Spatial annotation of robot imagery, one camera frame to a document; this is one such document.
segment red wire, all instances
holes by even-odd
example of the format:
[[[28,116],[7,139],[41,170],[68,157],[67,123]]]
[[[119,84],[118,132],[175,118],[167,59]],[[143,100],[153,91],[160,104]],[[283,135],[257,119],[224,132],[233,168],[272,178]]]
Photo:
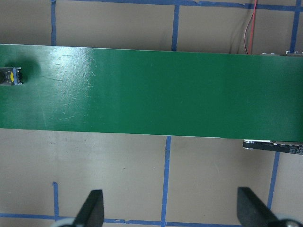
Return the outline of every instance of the red wire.
[[[254,37],[257,1],[258,0],[255,0],[254,11],[253,11],[253,14],[252,14],[253,16],[252,16],[252,24],[251,24],[251,30],[250,30],[250,45],[248,47],[248,54],[251,54],[251,49],[252,49],[252,39]]]

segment wire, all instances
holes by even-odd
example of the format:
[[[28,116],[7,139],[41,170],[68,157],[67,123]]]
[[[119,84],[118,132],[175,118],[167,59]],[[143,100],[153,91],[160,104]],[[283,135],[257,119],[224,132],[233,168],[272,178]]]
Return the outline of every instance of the wire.
[[[245,28],[245,32],[244,32],[244,48],[245,48],[245,53],[246,54],[248,54],[248,52],[247,52],[247,47],[246,47],[246,34],[247,34],[247,29],[248,29],[248,27],[249,27],[249,25],[250,25],[250,22],[251,22],[251,19],[252,19],[252,15],[251,15],[251,17],[250,17],[250,20],[248,21],[248,23],[247,23],[247,26],[246,26],[246,28]]]
[[[247,23],[247,26],[246,26],[245,32],[244,32],[244,48],[245,48],[245,53],[246,54],[251,54],[252,41],[253,41],[253,36],[254,36],[254,28],[255,28],[255,21],[256,21],[257,2],[258,2],[258,0],[255,0],[254,11],[253,11],[253,13],[252,13],[252,15],[250,17],[250,20]],[[251,29],[250,29],[250,44],[249,44],[249,49],[247,50],[247,46],[246,46],[246,34],[247,34],[247,30],[248,30],[248,27],[249,27],[251,21],[252,21],[252,25],[251,25]]]

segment blue tape line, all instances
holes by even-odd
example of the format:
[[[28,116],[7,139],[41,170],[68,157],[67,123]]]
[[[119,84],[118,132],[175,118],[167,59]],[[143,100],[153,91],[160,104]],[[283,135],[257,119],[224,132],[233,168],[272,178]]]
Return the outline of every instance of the blue tape line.
[[[72,0],[72,1],[99,1],[112,3],[132,3],[146,5],[180,5],[180,6],[209,6],[209,7],[234,7],[243,9],[253,9],[251,3],[219,2],[219,1],[193,1],[193,0]],[[295,6],[266,5],[258,4],[258,9],[278,10],[278,11],[295,11]]]
[[[58,183],[53,182],[53,210],[55,220],[59,219],[59,192],[58,192]]]
[[[54,220],[54,216],[50,216],[50,215],[37,215],[37,214],[7,214],[7,213],[0,213],[0,218],[32,218],[32,219]]]
[[[52,46],[57,45],[57,31],[56,31],[56,0],[51,0],[51,44]]]
[[[174,22],[173,22],[173,28],[172,28],[172,41],[171,41],[171,50],[172,51],[177,51],[178,28],[179,28],[179,12],[180,12],[180,6],[175,5]]]
[[[166,225],[180,226],[180,227],[241,227],[238,225],[203,224],[203,223],[186,223],[186,222],[167,222]]]
[[[268,201],[267,201],[267,207],[269,209],[271,209],[271,205],[272,205],[272,202],[273,202],[274,190],[275,190],[275,184],[276,184],[276,174],[278,172],[279,159],[280,159],[280,152],[276,152],[275,153],[274,165],[273,165],[273,172],[271,174],[271,180],[270,180]]]
[[[301,11],[301,0],[297,0],[295,4],[295,12],[294,12],[294,23],[293,23],[293,31],[292,31],[292,38],[290,42],[290,53],[294,53],[295,44],[297,41],[297,33],[298,33],[298,26],[299,26],[299,17]]]
[[[32,219],[47,219],[54,220],[54,216],[36,215],[36,214],[7,214],[0,213],[0,218],[32,218]],[[144,221],[144,220],[128,220],[124,219],[104,219],[104,223],[131,224],[131,225],[149,225],[160,226],[160,221]],[[187,222],[166,222],[167,226],[176,227],[241,227],[238,225],[220,225],[220,224],[203,224],[203,223],[187,223]]]
[[[169,189],[169,160],[170,160],[170,145],[171,136],[166,137],[165,144],[165,162],[164,162],[164,180],[163,180],[163,195],[162,195],[162,210],[161,210],[161,227],[165,227],[167,194]]]

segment green conveyor belt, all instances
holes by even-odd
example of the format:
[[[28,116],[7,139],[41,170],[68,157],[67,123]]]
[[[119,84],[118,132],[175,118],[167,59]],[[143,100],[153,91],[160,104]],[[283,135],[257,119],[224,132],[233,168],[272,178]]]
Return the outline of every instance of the green conveyor belt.
[[[0,45],[0,127],[303,141],[303,58]]]

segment small electronic component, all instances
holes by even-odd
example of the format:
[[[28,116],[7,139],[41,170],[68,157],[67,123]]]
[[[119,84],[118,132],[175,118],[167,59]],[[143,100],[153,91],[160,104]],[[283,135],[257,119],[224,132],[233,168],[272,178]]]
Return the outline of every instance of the small electronic component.
[[[21,85],[21,77],[20,67],[0,68],[0,85]]]

